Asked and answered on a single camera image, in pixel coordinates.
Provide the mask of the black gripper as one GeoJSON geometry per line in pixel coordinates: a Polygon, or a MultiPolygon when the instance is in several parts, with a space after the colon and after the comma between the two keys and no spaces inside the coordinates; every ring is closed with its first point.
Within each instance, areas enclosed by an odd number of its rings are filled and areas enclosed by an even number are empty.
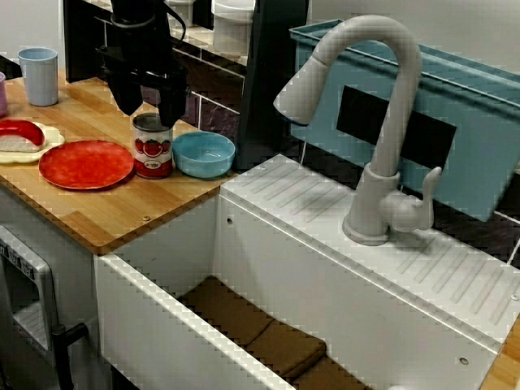
{"type": "Polygon", "coordinates": [[[108,28],[108,43],[97,52],[118,108],[133,115],[142,104],[141,87],[155,89],[161,124],[172,127],[185,114],[189,87],[187,70],[173,53],[177,40],[169,33],[167,19],[112,18],[108,28]]]}

